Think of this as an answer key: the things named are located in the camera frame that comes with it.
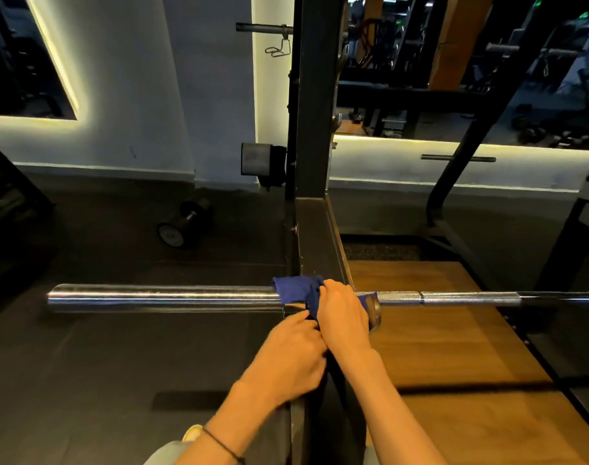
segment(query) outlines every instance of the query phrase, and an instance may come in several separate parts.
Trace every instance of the black dumbbell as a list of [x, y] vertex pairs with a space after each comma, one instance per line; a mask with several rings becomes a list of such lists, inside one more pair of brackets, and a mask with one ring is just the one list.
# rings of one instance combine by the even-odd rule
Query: black dumbbell
[[195, 242], [212, 218], [213, 205], [208, 199], [187, 199], [176, 215], [157, 226], [157, 232], [165, 244], [179, 248]]

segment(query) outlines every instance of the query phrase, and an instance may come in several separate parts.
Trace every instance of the blue cloth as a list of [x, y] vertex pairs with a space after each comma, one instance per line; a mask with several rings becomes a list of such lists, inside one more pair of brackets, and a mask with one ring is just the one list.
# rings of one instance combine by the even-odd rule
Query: blue cloth
[[[288, 303], [305, 303], [311, 317], [318, 320], [320, 286], [324, 285], [322, 276], [274, 277], [273, 284], [281, 303], [284, 305]], [[365, 310], [367, 310], [367, 296], [367, 294], [359, 296], [361, 306]]]

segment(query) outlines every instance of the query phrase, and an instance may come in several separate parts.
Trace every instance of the forearm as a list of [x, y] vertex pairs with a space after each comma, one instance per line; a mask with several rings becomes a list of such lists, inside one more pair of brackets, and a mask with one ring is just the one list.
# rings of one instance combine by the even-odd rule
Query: forearm
[[353, 352], [338, 362], [363, 409], [382, 465], [446, 465], [391, 383], [378, 352]]
[[[270, 399], [239, 381], [205, 429], [237, 456], [247, 450], [259, 427], [273, 412]], [[202, 433], [179, 457], [175, 465], [236, 465], [236, 460], [212, 437]]]

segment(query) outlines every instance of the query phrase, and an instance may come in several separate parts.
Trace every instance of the hand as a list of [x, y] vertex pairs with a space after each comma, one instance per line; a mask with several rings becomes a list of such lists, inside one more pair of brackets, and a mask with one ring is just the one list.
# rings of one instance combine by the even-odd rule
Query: hand
[[299, 312], [273, 328], [240, 379], [267, 395], [271, 411], [315, 389], [324, 374], [327, 346], [308, 315]]
[[327, 279], [320, 287], [318, 323], [322, 338], [337, 362], [370, 350], [368, 314], [350, 286]]

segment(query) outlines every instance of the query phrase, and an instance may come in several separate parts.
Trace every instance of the yellow shoe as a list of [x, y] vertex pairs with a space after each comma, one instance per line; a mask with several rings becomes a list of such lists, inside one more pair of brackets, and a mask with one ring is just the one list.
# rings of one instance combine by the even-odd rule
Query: yellow shoe
[[203, 430], [204, 427], [202, 424], [191, 426], [185, 433], [185, 436], [182, 438], [182, 442], [194, 442], [199, 437], [199, 435], [202, 434]]

